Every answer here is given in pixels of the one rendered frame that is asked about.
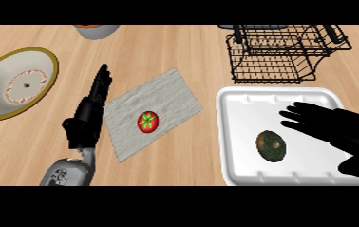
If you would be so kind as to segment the white bowl with gold rim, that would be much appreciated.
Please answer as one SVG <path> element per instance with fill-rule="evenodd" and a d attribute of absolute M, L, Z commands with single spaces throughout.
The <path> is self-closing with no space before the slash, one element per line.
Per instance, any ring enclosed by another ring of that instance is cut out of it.
<path fill-rule="evenodd" d="M 57 74 L 56 55 L 41 47 L 20 48 L 0 57 L 0 121 L 39 102 Z"/>

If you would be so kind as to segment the white plastic tray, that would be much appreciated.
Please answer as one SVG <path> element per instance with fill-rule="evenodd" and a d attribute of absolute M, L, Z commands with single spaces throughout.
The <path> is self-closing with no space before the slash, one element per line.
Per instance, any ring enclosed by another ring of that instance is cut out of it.
<path fill-rule="evenodd" d="M 280 125 L 279 112 L 295 102 L 329 109 L 342 106 L 336 95 L 320 87 L 228 86 L 218 90 L 221 173 L 228 185 L 359 186 L 359 177 L 338 171 L 347 152 Z M 286 143 L 286 155 L 277 162 L 267 161 L 256 149 L 262 131 L 274 132 Z"/>

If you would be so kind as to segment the dark green squash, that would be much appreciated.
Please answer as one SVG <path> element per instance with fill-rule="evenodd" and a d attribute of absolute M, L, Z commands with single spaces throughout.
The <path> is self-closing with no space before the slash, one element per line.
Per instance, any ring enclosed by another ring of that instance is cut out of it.
<path fill-rule="evenodd" d="M 286 143 L 282 137 L 268 130 L 264 130 L 255 139 L 256 150 L 261 157 L 270 161 L 277 162 L 286 155 Z"/>

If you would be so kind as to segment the grey cloth placemat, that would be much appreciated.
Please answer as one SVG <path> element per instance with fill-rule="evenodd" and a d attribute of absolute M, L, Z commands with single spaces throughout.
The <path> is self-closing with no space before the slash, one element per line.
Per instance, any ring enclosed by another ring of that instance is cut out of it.
<path fill-rule="evenodd" d="M 103 108 L 103 119 L 118 162 L 135 154 L 200 110 L 200 104 L 174 68 L 110 101 Z M 152 111 L 159 119 L 157 127 L 149 134 L 137 128 L 137 118 L 144 111 Z"/>

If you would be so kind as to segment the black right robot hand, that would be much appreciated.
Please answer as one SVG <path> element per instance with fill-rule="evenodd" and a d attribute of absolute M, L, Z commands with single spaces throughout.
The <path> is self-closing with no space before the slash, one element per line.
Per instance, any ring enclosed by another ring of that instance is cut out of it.
<path fill-rule="evenodd" d="M 351 157 L 338 165 L 338 171 L 359 177 L 359 113 L 318 105 L 293 102 L 279 115 L 280 125 L 313 138 L 329 142 Z"/>

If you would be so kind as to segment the grey cup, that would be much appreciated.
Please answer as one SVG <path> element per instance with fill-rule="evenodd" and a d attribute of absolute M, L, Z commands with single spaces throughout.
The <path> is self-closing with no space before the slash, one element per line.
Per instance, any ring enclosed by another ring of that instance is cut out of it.
<path fill-rule="evenodd" d="M 118 25 L 75 25 L 73 27 L 79 35 L 89 40 L 106 38 L 119 28 Z"/>

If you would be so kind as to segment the red tomato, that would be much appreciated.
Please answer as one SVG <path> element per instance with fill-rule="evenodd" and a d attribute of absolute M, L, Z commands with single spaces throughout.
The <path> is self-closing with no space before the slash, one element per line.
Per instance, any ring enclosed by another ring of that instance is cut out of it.
<path fill-rule="evenodd" d="M 157 127 L 159 119 L 152 111 L 144 111 L 137 118 L 137 128 L 138 130 L 149 134 L 154 131 Z"/>

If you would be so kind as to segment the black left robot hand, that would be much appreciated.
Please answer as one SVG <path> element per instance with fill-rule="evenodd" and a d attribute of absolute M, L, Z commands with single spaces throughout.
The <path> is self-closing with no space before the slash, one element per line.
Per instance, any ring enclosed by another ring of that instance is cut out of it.
<path fill-rule="evenodd" d="M 66 131 L 69 149 L 94 148 L 100 134 L 103 105 L 112 83 L 107 65 L 95 73 L 89 94 L 81 99 L 73 116 L 66 118 L 61 127 Z"/>

